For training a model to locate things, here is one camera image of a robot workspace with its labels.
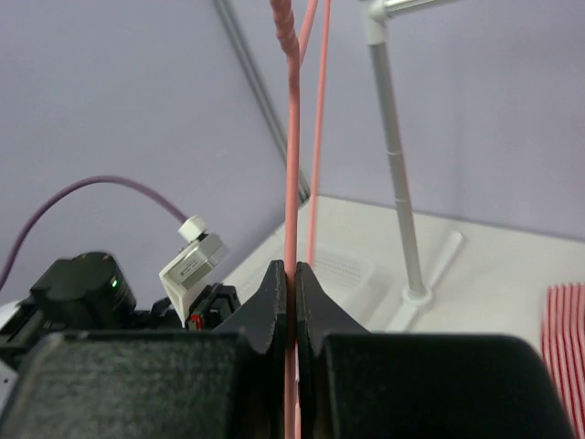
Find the pink wire hanger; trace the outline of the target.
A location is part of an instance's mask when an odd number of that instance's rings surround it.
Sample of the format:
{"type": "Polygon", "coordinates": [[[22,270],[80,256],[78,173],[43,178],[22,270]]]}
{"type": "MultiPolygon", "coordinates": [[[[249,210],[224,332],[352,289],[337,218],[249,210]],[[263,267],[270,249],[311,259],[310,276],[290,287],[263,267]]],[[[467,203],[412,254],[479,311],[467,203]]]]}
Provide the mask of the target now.
{"type": "Polygon", "coordinates": [[[284,436],[298,438],[296,383],[296,294],[294,278],[297,264],[297,220],[300,176],[301,92],[300,70],[303,63],[318,3],[306,7],[301,32],[295,31],[293,6],[290,1],[272,1],[271,9],[276,37],[287,60],[288,68],[288,133],[286,145],[286,195],[284,222],[284,272],[286,281],[286,336],[284,351],[284,436]]]}

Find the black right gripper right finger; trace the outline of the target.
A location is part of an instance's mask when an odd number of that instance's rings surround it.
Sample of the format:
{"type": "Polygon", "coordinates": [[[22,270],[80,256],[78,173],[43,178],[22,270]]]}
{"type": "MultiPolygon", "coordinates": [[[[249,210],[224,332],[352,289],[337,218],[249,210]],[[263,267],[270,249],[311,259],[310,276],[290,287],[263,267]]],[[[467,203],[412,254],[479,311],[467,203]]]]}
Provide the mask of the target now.
{"type": "Polygon", "coordinates": [[[304,438],[570,438],[545,366],[496,334],[371,333],[295,275],[304,438]]]}

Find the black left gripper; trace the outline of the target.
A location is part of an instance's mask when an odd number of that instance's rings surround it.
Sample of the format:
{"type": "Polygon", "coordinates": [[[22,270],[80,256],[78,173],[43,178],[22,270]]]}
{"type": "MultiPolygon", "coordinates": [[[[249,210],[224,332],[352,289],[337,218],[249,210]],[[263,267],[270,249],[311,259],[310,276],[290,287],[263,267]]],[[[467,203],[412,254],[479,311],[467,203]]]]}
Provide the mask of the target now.
{"type": "Polygon", "coordinates": [[[185,322],[180,320],[169,298],[155,302],[150,312],[150,328],[210,330],[222,324],[239,308],[240,301],[234,286],[208,285],[189,308],[185,322]]]}

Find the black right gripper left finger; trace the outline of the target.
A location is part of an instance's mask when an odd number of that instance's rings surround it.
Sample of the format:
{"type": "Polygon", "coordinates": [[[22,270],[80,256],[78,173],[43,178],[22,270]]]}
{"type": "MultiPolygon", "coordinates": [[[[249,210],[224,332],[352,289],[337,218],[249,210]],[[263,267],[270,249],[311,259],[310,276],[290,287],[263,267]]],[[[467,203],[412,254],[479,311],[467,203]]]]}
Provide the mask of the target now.
{"type": "Polygon", "coordinates": [[[25,356],[1,415],[4,438],[281,438],[286,280],[219,327],[58,332],[25,356]]]}

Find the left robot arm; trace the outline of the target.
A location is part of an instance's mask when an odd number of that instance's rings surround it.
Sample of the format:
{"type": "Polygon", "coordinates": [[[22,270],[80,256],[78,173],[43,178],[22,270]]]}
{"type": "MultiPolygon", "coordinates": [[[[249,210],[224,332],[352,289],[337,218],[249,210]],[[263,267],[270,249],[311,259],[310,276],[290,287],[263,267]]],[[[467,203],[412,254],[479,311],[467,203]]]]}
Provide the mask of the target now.
{"type": "Polygon", "coordinates": [[[22,301],[1,307],[1,382],[9,384],[24,356],[44,336],[75,330],[182,330],[169,298],[138,310],[115,259],[89,252],[54,261],[22,301]]]}

